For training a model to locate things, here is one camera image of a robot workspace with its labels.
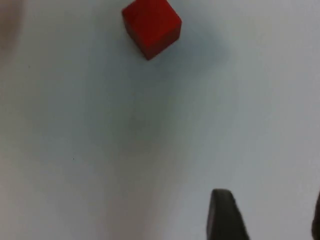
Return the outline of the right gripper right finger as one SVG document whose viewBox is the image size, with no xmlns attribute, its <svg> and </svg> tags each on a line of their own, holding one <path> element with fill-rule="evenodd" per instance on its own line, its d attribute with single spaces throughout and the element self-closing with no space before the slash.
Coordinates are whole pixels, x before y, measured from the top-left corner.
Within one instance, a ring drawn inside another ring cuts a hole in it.
<svg viewBox="0 0 320 240">
<path fill-rule="evenodd" d="M 313 240 L 320 240 L 320 193 L 314 208 L 314 217 L 311 224 L 311 235 Z"/>
</svg>

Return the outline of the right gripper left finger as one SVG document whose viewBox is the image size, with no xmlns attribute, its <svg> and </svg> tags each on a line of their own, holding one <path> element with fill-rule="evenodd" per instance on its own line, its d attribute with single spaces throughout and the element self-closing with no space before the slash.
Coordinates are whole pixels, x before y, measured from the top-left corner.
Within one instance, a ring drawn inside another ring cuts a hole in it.
<svg viewBox="0 0 320 240">
<path fill-rule="evenodd" d="M 236 199 L 228 189 L 215 188 L 209 201 L 206 238 L 208 240 L 249 240 Z"/>
</svg>

